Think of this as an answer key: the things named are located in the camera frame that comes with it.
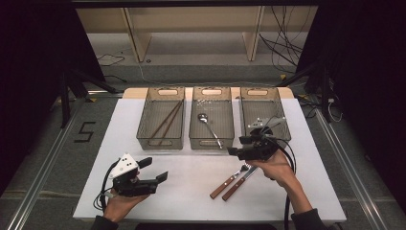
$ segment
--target fork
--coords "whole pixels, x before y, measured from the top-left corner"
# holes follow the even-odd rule
[[[248,164],[243,164],[241,166],[241,169],[239,169],[239,171],[237,171],[236,173],[232,174],[226,181],[224,181],[224,183],[222,183],[220,186],[218,186],[218,188],[216,188],[211,194],[210,197],[212,199],[214,199],[216,196],[218,196],[228,185],[231,184],[231,182],[233,182],[233,180],[235,180],[242,172],[248,171],[251,168],[250,165]]]

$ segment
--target gray floor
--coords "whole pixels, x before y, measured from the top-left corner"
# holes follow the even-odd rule
[[[224,84],[229,86],[245,86],[261,83],[274,85],[281,81],[283,74],[273,66],[272,55],[263,43],[259,43],[258,56],[255,61],[247,61],[245,48],[240,34],[155,34],[151,40],[146,60],[138,65],[128,50],[127,41],[122,36],[89,35],[97,55],[115,54],[125,56],[125,61],[102,68],[105,75],[114,75],[126,80],[123,82],[114,77],[107,77],[107,82],[119,89],[128,87],[145,87],[168,84]],[[287,70],[294,71],[281,60],[279,62]],[[303,94],[303,83],[306,78],[298,80],[291,89],[295,94]],[[89,90],[97,90],[88,84]],[[66,141],[60,149],[50,174],[45,178],[38,199],[28,215],[23,229],[89,229],[90,222],[72,218],[79,196],[90,173],[103,135],[108,127],[115,104],[120,98],[112,95],[93,95],[88,100],[74,100],[72,107],[77,111],[72,127],[67,133]],[[303,107],[304,115],[312,115],[311,107]],[[343,169],[333,147],[329,142],[320,117],[308,118],[307,123],[317,148],[325,164],[328,176],[334,190],[347,214],[348,220],[341,224],[343,229],[373,229],[370,220],[363,209],[363,204],[354,192],[346,172]],[[85,122],[94,122],[84,130],[93,131],[89,142],[78,143],[87,135],[79,134]],[[28,155],[15,174],[8,189],[0,198],[0,229],[6,229],[12,216],[30,190],[43,162],[53,147],[59,133],[62,131],[61,106],[56,101],[50,110],[47,123],[44,125],[33,151]],[[379,214],[388,229],[406,229],[406,218],[398,207],[391,193],[376,173],[373,164],[365,157],[365,152],[359,144],[348,122],[343,119],[339,123],[331,123],[333,130],[343,145],[346,155],[350,158],[357,175],[359,175],[372,202],[378,207]],[[276,223],[278,229],[283,229],[281,223]],[[120,229],[133,229],[134,223],[123,223]]]

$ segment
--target knife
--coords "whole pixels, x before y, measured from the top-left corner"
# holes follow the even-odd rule
[[[230,196],[254,173],[257,168],[258,167],[255,166],[251,167],[251,169],[239,181],[237,181],[237,183],[233,185],[229,191],[227,191],[227,193],[222,197],[223,200],[227,201],[227,199],[230,198]]]

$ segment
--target white tabletop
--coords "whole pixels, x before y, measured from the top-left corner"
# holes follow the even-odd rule
[[[157,192],[137,205],[126,217],[138,222],[273,222],[283,220],[286,193],[276,182],[257,170],[227,201],[209,194],[235,173],[243,162],[227,150],[192,150],[189,125],[192,101],[186,100],[184,147],[182,150],[142,150],[137,138],[145,100],[120,99],[101,143],[99,154],[74,213],[76,219],[93,219],[102,212],[93,207],[103,178],[110,165],[124,153],[135,160],[152,156],[152,165],[141,170],[140,179],[152,179],[169,172],[168,180]],[[282,99],[288,122],[291,148],[296,155],[297,176],[314,208],[325,223],[346,220],[326,169],[308,129],[304,114],[295,99]],[[234,147],[241,148],[239,104],[233,101],[236,138]],[[106,188],[111,187],[108,181]]]

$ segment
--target wooden chopstick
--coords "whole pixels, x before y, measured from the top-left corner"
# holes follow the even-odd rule
[[[164,121],[161,123],[161,125],[159,125],[155,131],[152,133],[152,135],[149,138],[153,138],[156,133],[161,129],[161,127],[164,125],[164,123],[167,121],[167,119],[170,117],[170,115],[173,113],[173,111],[175,111],[175,109],[182,103],[182,101],[179,101],[176,106],[170,111],[170,113],[168,114],[168,116],[164,119]]]
[[[174,118],[176,117],[176,114],[177,114],[177,112],[179,111],[179,108],[180,108],[181,105],[182,105],[181,102],[179,102],[179,103],[176,105],[176,107],[177,107],[177,108],[176,108],[176,111],[175,111],[174,115],[172,116],[172,118],[170,119],[169,124],[168,124],[167,128],[166,128],[165,131],[164,131],[164,134],[162,134],[162,138],[164,138],[164,137],[167,135],[167,132],[168,132],[170,126],[172,125],[172,122],[173,122]]]

